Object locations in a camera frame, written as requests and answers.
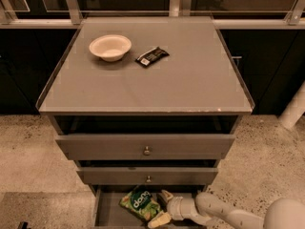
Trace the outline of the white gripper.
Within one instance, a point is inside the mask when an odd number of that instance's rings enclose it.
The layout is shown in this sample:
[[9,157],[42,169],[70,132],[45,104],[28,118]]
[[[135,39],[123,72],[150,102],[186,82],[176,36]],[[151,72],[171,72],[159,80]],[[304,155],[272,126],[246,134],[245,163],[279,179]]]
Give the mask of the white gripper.
[[198,213],[193,198],[174,197],[167,190],[162,190],[157,194],[157,201],[162,208],[167,206],[167,212],[161,211],[149,223],[148,227],[154,229],[165,225],[173,220],[190,219],[199,225],[206,225],[210,220],[209,216],[202,216]]

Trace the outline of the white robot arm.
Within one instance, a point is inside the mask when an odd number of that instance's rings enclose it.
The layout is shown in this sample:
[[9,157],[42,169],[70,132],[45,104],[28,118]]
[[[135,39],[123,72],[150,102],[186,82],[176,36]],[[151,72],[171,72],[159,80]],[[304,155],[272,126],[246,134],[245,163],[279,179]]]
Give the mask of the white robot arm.
[[195,198],[176,197],[162,190],[166,212],[160,212],[149,223],[149,228],[168,224],[171,220],[190,219],[198,225],[211,225],[222,219],[234,229],[305,229],[305,205],[290,198],[279,198],[267,209],[264,217],[238,209],[216,196],[201,192]]

